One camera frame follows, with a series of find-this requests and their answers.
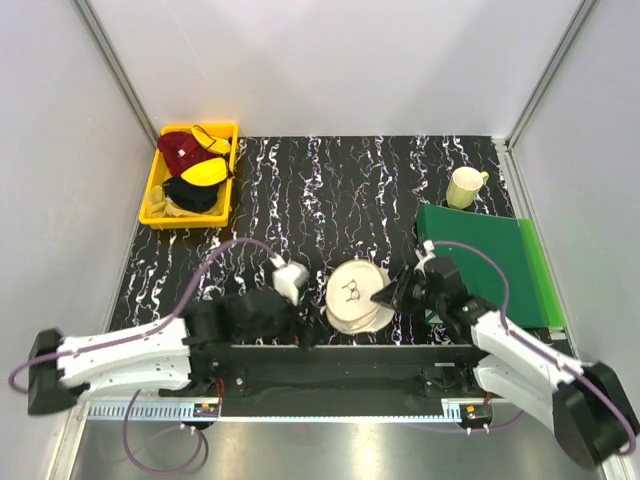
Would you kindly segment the mustard yellow bra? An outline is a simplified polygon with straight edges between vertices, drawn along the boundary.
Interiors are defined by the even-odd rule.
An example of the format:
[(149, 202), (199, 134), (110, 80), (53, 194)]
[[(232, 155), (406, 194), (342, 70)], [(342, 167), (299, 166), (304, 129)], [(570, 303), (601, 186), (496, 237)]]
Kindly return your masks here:
[(172, 199), (164, 193), (161, 186), (153, 187), (149, 193), (145, 195), (144, 213), (148, 218), (186, 218), (193, 216), (211, 216), (217, 215), (218, 209), (213, 206), (205, 212), (193, 212), (179, 207)]

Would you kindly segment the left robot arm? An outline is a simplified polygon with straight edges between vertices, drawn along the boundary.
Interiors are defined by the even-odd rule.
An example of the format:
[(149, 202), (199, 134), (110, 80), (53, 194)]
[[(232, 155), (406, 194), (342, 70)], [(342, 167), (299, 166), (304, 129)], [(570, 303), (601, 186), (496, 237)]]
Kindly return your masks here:
[(270, 339), (305, 350), (316, 342), (311, 322), (273, 289), (198, 301), (175, 318), (94, 337), (44, 330), (29, 354), (27, 412), (52, 415), (82, 398), (137, 390), (162, 397), (220, 393), (217, 353)]

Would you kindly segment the black bra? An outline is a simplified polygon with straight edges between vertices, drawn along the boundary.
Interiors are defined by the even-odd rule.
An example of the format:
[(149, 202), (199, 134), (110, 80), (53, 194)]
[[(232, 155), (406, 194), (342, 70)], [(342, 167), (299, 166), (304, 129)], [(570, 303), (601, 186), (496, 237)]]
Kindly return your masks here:
[(162, 188), (168, 197), (179, 208), (202, 213), (215, 206), (218, 200), (220, 186), (196, 186), (185, 181), (182, 177), (174, 176), (167, 179)]

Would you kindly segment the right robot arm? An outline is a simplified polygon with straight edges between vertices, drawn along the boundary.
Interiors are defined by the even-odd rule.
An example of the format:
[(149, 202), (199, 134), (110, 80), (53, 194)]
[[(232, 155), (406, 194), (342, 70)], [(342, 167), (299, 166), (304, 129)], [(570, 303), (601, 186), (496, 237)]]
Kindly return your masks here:
[(535, 418), (579, 466), (594, 470), (638, 446), (639, 421), (608, 365), (583, 362), (532, 336), (488, 300), (468, 292), (447, 257), (405, 266), (373, 302), (396, 311), (429, 310), (449, 337), (483, 352), (454, 371), (466, 396), (485, 391)]

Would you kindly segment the pale green mug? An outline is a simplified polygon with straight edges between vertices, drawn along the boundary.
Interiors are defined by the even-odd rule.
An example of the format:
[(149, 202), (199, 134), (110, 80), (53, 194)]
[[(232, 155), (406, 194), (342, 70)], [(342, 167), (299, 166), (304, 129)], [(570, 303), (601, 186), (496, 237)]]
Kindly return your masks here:
[(451, 176), (446, 191), (449, 208), (464, 210), (470, 207), (480, 189), (486, 184), (489, 174), (475, 168), (464, 166), (457, 168)]

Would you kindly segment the bright yellow bra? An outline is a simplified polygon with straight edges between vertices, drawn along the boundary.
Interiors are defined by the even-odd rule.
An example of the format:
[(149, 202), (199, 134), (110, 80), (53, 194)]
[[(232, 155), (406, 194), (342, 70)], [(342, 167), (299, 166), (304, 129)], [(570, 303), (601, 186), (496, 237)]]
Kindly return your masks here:
[(230, 160), (233, 138), (214, 136), (200, 125), (192, 126), (191, 134), (207, 153), (213, 154), (213, 157), (189, 167), (181, 174), (181, 178), (197, 187), (218, 185), (232, 178), (233, 168)]

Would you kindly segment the yellow plastic bin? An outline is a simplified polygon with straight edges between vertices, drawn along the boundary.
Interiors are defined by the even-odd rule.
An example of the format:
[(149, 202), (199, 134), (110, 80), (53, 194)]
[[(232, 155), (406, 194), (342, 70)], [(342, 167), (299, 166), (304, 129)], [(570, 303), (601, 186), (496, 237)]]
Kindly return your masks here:
[(233, 168), (233, 177), (227, 179), (225, 182), (218, 184), (220, 190), (218, 192), (218, 200), (215, 204), (218, 209), (217, 215), (211, 216), (193, 216), (186, 218), (148, 218), (144, 213), (144, 198), (147, 193), (155, 186), (161, 186), (169, 178), (174, 177), (171, 175), (167, 168), (163, 155), (157, 148), (155, 156), (152, 162), (151, 172), (147, 180), (147, 185), (144, 191), (144, 198), (139, 212), (139, 221), (141, 224), (149, 226), (156, 230), (167, 229), (188, 229), (188, 228), (213, 228), (213, 227), (225, 227), (229, 224), (231, 217), (231, 194), (236, 177), (237, 167), (237, 149), (238, 149), (238, 136), (239, 127), (235, 123), (213, 123), (213, 124), (184, 124), (184, 125), (169, 125), (164, 127), (160, 136), (169, 132), (182, 131), (191, 134), (191, 127), (194, 125), (202, 126), (208, 133), (214, 136), (220, 136), (223, 138), (232, 137), (232, 150), (231, 150), (231, 167)]

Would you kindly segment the white mesh laundry bag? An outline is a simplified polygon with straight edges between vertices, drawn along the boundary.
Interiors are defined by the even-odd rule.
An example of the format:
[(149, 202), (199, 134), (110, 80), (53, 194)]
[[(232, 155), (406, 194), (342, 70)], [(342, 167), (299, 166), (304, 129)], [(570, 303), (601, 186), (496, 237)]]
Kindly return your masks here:
[(326, 286), (325, 314), (330, 325), (347, 335), (384, 329), (395, 312), (371, 297), (390, 283), (388, 271), (368, 260), (355, 259), (339, 265)]

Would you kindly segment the dark red bra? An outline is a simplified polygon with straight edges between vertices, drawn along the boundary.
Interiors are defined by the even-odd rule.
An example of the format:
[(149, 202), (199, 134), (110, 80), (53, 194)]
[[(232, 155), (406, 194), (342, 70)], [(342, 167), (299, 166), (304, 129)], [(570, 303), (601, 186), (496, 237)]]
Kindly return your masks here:
[(157, 148), (172, 176), (181, 175), (192, 166), (211, 158), (190, 133), (176, 131), (161, 135)]

